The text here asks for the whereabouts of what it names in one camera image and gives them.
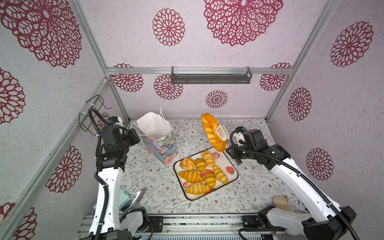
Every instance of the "bread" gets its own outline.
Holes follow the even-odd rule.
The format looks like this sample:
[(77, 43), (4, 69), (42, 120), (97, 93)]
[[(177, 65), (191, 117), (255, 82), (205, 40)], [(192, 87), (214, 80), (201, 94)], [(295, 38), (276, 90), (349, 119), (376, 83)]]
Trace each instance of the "bread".
[(215, 134), (215, 130), (218, 127), (217, 119), (213, 117), (211, 114), (206, 113), (201, 115), (201, 122), (203, 123), (203, 128), (205, 134), (208, 137), (208, 140), (211, 142), (212, 146), (216, 149), (216, 151), (222, 152), (226, 148), (227, 143), (219, 138)]
[(196, 165), (196, 169), (199, 172), (202, 172), (202, 171), (205, 170), (205, 167), (207, 166), (207, 163), (202, 158), (198, 158), (195, 161), (195, 165)]
[(185, 190), (186, 193), (192, 195), (199, 195), (208, 192), (211, 189), (210, 186), (201, 182), (195, 182)]
[(216, 179), (219, 180), (220, 182), (224, 183), (224, 184), (227, 184), (228, 178), (225, 175), (225, 173), (223, 171), (221, 171), (221, 168), (217, 165), (214, 165), (213, 169), (214, 169), (214, 175), (215, 175)]
[(181, 171), (179, 172), (179, 176), (190, 183), (202, 182), (204, 180), (203, 177), (198, 174), (195, 170)]
[(211, 172), (207, 172), (204, 177), (204, 182), (211, 187), (216, 186), (216, 178), (215, 175)]
[(192, 170), (195, 168), (195, 161), (193, 161), (192, 158), (190, 157), (187, 157), (184, 160), (182, 160), (180, 164), (184, 170)]
[(203, 152), (201, 155), (203, 156), (203, 159), (207, 163), (208, 167), (212, 167), (216, 164), (215, 159), (212, 157), (208, 150)]

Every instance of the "leaf pattern tablecloth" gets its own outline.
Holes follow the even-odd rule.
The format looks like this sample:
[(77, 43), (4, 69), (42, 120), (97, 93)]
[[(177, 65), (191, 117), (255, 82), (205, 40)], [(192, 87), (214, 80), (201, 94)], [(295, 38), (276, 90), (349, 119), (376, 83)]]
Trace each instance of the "leaf pattern tablecloth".
[[(169, 120), (174, 128), (178, 161), (190, 155), (212, 147), (204, 132), (200, 120)], [(259, 129), (269, 145), (274, 139), (269, 128), (262, 119), (219, 119), (229, 133), (236, 127), (244, 126), (248, 130)], [(123, 187), (134, 194), (146, 187), (147, 191), (141, 206), (149, 214), (153, 213), (243, 213), (257, 212), (272, 203), (277, 195), (286, 196), (293, 210), (304, 209), (298, 197), (288, 186), (256, 160), (244, 159), (243, 164), (233, 162), (239, 177), (236, 181), (198, 199), (189, 201), (173, 171), (173, 163), (165, 166), (151, 155), (142, 141), (132, 146), (127, 154), (128, 159), (122, 181)]]

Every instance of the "beige object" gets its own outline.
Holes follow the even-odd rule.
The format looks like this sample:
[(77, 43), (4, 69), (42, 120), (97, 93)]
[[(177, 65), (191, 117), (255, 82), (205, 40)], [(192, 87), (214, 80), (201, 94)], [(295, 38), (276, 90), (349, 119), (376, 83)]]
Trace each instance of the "beige object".
[[(288, 200), (284, 196), (275, 196), (273, 197), (272, 202), (275, 205), (275, 207), (280, 208), (281, 210), (293, 212), (291, 206), (289, 206)], [(298, 232), (295, 232), (289, 229), (285, 229), (285, 232), (291, 236), (299, 235)]]
[(216, 178), (212, 172), (207, 172), (204, 177), (204, 182), (211, 187), (216, 186)]
[(187, 157), (180, 162), (180, 165), (184, 170), (192, 170), (195, 168), (195, 161), (193, 161), (192, 158)]
[(205, 151), (201, 154), (208, 167), (212, 167), (216, 164), (216, 160), (212, 157), (209, 151)]
[(217, 119), (209, 113), (201, 115), (201, 122), (203, 123), (203, 128), (205, 134), (208, 137), (208, 140), (211, 142), (212, 146), (216, 151), (222, 152), (226, 149), (227, 143), (220, 139), (220, 137), (215, 133), (219, 124), (217, 124)]
[(225, 173), (221, 170), (221, 168), (217, 165), (214, 165), (213, 169), (214, 169), (214, 175), (215, 175), (216, 179), (219, 180), (220, 182), (224, 183), (224, 184), (227, 184), (228, 178), (225, 175)]
[(202, 182), (204, 180), (203, 177), (198, 174), (195, 170), (181, 171), (179, 172), (179, 176), (190, 183)]
[(212, 188), (207, 184), (195, 182), (191, 186), (187, 187), (185, 192), (193, 195), (199, 195), (208, 192), (210, 189)]
[(202, 172), (202, 171), (205, 170), (205, 167), (207, 166), (207, 163), (202, 158), (198, 158), (195, 161), (195, 165), (196, 165), (196, 169), (199, 172)]

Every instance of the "white tray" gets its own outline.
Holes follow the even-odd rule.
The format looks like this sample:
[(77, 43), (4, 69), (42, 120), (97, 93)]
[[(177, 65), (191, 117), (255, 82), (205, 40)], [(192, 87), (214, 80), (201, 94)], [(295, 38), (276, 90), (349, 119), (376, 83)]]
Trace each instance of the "white tray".
[[(217, 152), (216, 149), (213, 148), (213, 147), (209, 148), (209, 149), (206, 149), (206, 150), (209, 150), (209, 153), (212, 154), (212, 156), (215, 158), (215, 160), (216, 160), (216, 164), (215, 165), (219, 166), (221, 168), (221, 170), (224, 172), (224, 174), (227, 176), (227, 178), (228, 178), (228, 183), (227, 184), (235, 181), (238, 178), (238, 174), (237, 174), (237, 171), (236, 171), (235, 167), (228, 160), (227, 156), (223, 152)], [(194, 161), (196, 159), (198, 159), (198, 158), (203, 158), (201, 154), (202, 154), (202, 152), (205, 152), (206, 150), (201, 151), (201, 152), (199, 152), (199, 153), (197, 153), (195, 155), (192, 155), (192, 156), (190, 156), (190, 158), (192, 158)], [(185, 197), (188, 200), (193, 201), (193, 200), (199, 199), (199, 198), (203, 197), (204, 195), (210, 194), (211, 192), (214, 192), (215, 190), (217, 190), (217, 189), (219, 189), (219, 188), (221, 188), (221, 187), (226, 185), (226, 184), (224, 184), (224, 183), (222, 183), (222, 182), (220, 182), (219, 180), (216, 179), (216, 186), (210, 192), (207, 192), (205, 194), (200, 194), (200, 195), (193, 195), (193, 194), (186, 193), (185, 189), (187, 187), (189, 187), (191, 185), (191, 183), (187, 182), (185, 179), (183, 179), (183, 178), (181, 178), (179, 176), (179, 172), (185, 171), (181, 167), (181, 164), (180, 164), (180, 161), (182, 161), (184, 159), (185, 158), (175, 162), (175, 164), (173, 165), (173, 170), (175, 171), (177, 179), (179, 180), (180, 186), (183, 189), (183, 193), (184, 193)], [(232, 174), (227, 172), (227, 167), (232, 167), (234, 169)], [(213, 170), (212, 167), (206, 167), (205, 169)]]

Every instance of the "pastry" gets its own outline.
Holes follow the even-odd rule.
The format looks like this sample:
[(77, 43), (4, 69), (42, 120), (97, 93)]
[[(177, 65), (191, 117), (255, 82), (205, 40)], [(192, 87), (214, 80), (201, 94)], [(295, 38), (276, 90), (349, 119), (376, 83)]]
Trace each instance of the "pastry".
[(220, 182), (222, 182), (224, 184), (227, 184), (228, 178), (225, 175), (225, 173), (223, 171), (221, 171), (221, 168), (217, 165), (214, 165), (213, 169), (214, 169), (214, 175), (217, 178), (217, 180), (219, 180)]
[(216, 186), (216, 178), (215, 175), (211, 172), (207, 172), (204, 177), (204, 182), (211, 187)]
[(211, 167), (216, 164), (215, 159), (212, 157), (208, 150), (203, 152), (201, 155), (203, 156), (203, 159), (207, 163), (208, 167)]
[(190, 157), (187, 157), (184, 160), (182, 160), (180, 164), (184, 170), (192, 170), (195, 168), (195, 161), (193, 161), (192, 158)]
[(203, 123), (205, 134), (207, 135), (208, 140), (211, 142), (212, 146), (216, 149), (216, 151), (224, 151), (226, 149), (225, 147), (227, 143), (221, 140), (220, 137), (215, 134), (215, 131), (219, 126), (219, 124), (217, 124), (217, 119), (211, 114), (206, 113), (201, 115), (201, 122)]
[(194, 169), (189, 171), (181, 171), (179, 172), (179, 176), (190, 183), (202, 182), (204, 180), (203, 177), (198, 174)]
[(192, 195), (199, 195), (208, 192), (211, 189), (210, 186), (201, 182), (195, 182), (191, 184), (186, 190), (186, 193)]
[(202, 172), (202, 171), (204, 171), (205, 167), (207, 166), (207, 163), (202, 158), (198, 158), (195, 161), (195, 165), (196, 165), (196, 169), (199, 172)]

